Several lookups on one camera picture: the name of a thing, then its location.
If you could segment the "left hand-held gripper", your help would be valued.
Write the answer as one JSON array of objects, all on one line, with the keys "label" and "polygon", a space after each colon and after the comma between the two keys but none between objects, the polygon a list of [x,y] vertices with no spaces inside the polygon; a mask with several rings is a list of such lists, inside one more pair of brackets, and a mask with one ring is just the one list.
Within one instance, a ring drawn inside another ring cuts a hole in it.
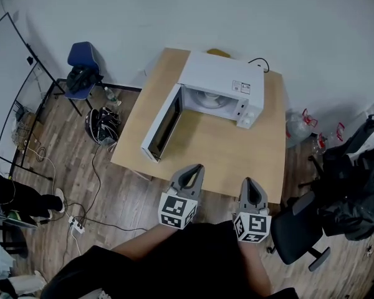
[{"label": "left hand-held gripper", "polygon": [[192,164],[175,172],[170,180],[172,188],[161,194],[158,208],[160,224],[183,230],[191,222],[197,211],[204,173],[202,164]]}]

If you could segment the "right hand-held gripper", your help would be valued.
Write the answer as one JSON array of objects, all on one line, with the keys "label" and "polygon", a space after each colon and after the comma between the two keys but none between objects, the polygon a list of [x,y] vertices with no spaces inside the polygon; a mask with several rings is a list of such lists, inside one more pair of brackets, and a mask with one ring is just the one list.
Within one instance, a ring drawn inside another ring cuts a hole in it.
[{"label": "right hand-held gripper", "polygon": [[[233,226],[239,242],[258,244],[269,235],[272,217],[269,215],[269,210],[265,209],[268,207],[267,193],[256,181],[252,181],[252,186],[252,203],[260,210],[255,213],[233,214]],[[241,184],[239,210],[252,210],[251,179],[249,177],[246,177]]]}]

